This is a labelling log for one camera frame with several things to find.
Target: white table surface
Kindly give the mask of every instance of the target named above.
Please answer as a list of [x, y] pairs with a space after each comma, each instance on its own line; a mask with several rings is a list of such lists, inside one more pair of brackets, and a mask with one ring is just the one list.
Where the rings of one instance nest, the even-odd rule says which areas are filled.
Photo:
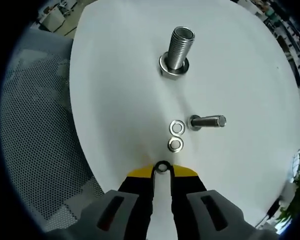
[[[176, 26], [195, 32], [190, 68], [158, 73]], [[102, 189], [135, 168], [168, 160], [195, 170], [256, 225], [285, 184], [300, 148], [300, 100], [279, 44], [229, 0], [98, 0], [76, 29], [70, 99], [86, 160]], [[169, 124], [192, 114], [226, 116], [224, 128], [187, 129], [171, 153]], [[148, 239], [176, 237], [168, 175], [156, 180]]]

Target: flat washer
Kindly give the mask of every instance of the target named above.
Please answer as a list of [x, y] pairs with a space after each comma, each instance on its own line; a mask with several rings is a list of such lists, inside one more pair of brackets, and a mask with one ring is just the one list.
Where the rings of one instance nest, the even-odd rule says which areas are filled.
[[[175, 132], [174, 131], [174, 126], [175, 125], [179, 125], [181, 127], [181, 130], [179, 132]], [[184, 124], [183, 121], [180, 121], [180, 120], [173, 120], [171, 123], [170, 123], [170, 126], [169, 126], [169, 131], [170, 133], [175, 136], [175, 137], [180, 137], [182, 134], [185, 133], [185, 130], [186, 130], [186, 125]]]
[[[172, 143], [176, 141], [179, 143], [179, 147], [177, 148], [173, 148], [172, 147]], [[173, 153], [178, 153], [180, 152], [182, 149], [184, 148], [184, 141], [180, 138], [180, 137], [177, 137], [177, 136], [173, 136], [172, 138], [170, 138], [169, 142], [168, 142], [168, 149], [173, 152]]]

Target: bolt thread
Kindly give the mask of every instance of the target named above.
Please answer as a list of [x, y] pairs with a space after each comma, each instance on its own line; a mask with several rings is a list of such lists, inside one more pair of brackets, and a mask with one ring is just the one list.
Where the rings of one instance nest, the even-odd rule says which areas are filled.
[[173, 70], [182, 67], [195, 40], [195, 33], [185, 26], [177, 26], [171, 35], [166, 65]]

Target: perforated mesh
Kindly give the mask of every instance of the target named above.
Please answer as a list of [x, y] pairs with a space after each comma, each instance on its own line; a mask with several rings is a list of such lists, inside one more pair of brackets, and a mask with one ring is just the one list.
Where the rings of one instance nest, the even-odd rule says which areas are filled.
[[81, 202], [65, 204], [69, 199], [84, 196], [85, 207], [103, 194], [73, 122], [72, 42], [30, 29], [16, 47], [2, 86], [0, 137], [6, 166], [21, 199], [46, 231], [66, 228], [78, 219], [73, 209], [78, 214]]

